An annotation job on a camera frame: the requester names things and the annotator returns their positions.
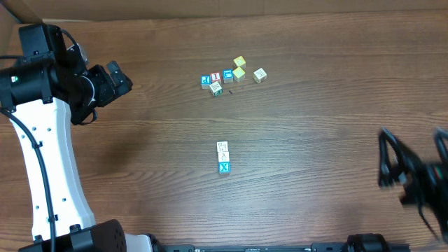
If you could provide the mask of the wooden O block green side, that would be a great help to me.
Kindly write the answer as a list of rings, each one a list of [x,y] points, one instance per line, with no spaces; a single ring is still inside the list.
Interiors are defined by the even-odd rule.
[[[228,152],[228,142],[227,141],[219,141],[216,143],[217,151],[220,152]]]

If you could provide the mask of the wooden block red side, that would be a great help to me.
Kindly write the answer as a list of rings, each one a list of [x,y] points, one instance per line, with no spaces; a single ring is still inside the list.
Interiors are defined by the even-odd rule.
[[[226,152],[218,152],[218,161],[219,162],[229,162],[230,154],[228,151]]]

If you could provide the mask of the blue X letter block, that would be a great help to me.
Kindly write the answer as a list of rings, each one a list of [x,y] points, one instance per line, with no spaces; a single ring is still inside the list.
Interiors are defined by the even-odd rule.
[[[218,163],[218,172],[220,174],[229,174],[231,172],[230,162],[219,162]]]

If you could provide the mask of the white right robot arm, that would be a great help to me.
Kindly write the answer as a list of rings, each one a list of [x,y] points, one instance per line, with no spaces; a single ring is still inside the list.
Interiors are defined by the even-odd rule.
[[[439,162],[424,162],[413,150],[386,128],[379,132],[379,178],[381,188],[403,185],[402,205],[415,205],[427,228],[433,228],[422,209],[428,207],[440,226],[436,239],[447,242],[447,130],[438,128],[434,135]]]

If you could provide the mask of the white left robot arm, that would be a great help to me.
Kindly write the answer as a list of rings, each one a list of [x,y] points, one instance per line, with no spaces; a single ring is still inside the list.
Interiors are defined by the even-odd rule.
[[[1,112],[20,141],[33,204],[28,251],[152,252],[148,234],[127,234],[117,220],[97,223],[85,198],[71,127],[97,119],[132,89],[116,62],[89,66],[69,33],[51,24],[19,30],[22,54],[1,71]]]

